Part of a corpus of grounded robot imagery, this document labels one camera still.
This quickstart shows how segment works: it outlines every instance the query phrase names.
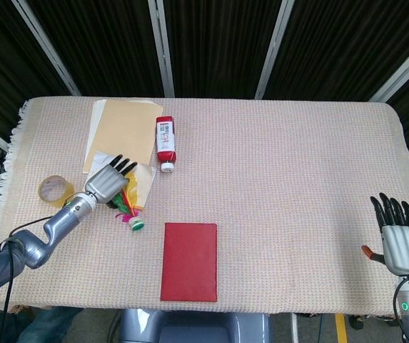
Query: robotic arm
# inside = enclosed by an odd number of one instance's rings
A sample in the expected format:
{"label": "robotic arm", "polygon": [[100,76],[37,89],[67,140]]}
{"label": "robotic arm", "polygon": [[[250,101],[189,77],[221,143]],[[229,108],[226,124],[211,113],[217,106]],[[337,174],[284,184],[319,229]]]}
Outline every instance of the robotic arm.
{"label": "robotic arm", "polygon": [[22,273],[25,265],[32,269],[39,268],[49,260],[61,240],[95,209],[97,203],[107,204],[125,187],[128,180],[124,176],[137,163],[130,164],[122,170],[129,159],[118,164],[121,158],[122,156],[118,155],[110,164],[93,175],[85,185],[85,193],[77,194],[71,203],[45,223],[44,231],[49,242],[44,243],[28,230],[21,230],[6,240],[8,244],[0,251],[0,287],[9,281],[11,255],[14,277]]}
{"label": "robotic arm", "polygon": [[396,199],[389,199],[384,193],[380,193],[380,198],[383,207],[375,197],[370,200],[382,234],[384,255],[373,253],[366,245],[362,249],[369,259],[386,265],[390,272],[399,277],[393,297],[393,310],[398,319],[398,300],[403,341],[409,343],[409,204],[401,202],[401,206]]}

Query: red folder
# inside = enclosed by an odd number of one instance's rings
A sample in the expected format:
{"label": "red folder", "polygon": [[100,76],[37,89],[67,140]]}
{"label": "red folder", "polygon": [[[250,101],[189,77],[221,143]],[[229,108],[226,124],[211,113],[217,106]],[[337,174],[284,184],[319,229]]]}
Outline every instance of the red folder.
{"label": "red folder", "polygon": [[216,224],[165,224],[161,300],[217,301]]}

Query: jeans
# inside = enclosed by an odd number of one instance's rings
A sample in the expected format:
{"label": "jeans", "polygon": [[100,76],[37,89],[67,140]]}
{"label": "jeans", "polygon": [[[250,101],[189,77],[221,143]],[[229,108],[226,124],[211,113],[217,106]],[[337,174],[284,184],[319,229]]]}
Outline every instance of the jeans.
{"label": "jeans", "polygon": [[42,309],[33,322],[22,312],[8,314],[3,343],[59,343],[80,311],[75,307]]}

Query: tablecloth fringe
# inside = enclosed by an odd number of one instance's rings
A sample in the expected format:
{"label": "tablecloth fringe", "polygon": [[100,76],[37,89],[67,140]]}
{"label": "tablecloth fringe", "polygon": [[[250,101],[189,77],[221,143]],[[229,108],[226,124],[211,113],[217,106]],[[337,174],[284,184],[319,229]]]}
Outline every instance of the tablecloth fringe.
{"label": "tablecloth fringe", "polygon": [[7,200],[9,185],[11,184],[11,178],[13,174],[12,168],[21,147],[21,141],[26,127],[28,112],[29,101],[25,101],[24,105],[19,110],[19,123],[17,127],[12,129],[11,142],[8,143],[8,152],[4,160],[5,172],[0,174],[0,212]]}

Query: beige tablecloth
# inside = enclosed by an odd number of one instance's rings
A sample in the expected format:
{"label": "beige tablecloth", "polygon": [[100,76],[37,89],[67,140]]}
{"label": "beige tablecloth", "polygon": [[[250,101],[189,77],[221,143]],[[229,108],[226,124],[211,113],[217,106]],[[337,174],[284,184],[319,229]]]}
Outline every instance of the beige tablecloth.
{"label": "beige tablecloth", "polygon": [[[94,100],[25,104],[0,182],[0,241],[55,212],[37,196],[45,177],[84,185]],[[370,195],[409,202],[409,153],[388,105],[152,100],[176,121],[178,161],[153,183],[146,227],[131,232],[98,206],[46,265],[15,279],[11,306],[392,312],[396,278],[360,250],[382,251]],[[160,301],[165,222],[217,223],[218,302]],[[29,229],[46,238],[42,224]]]}

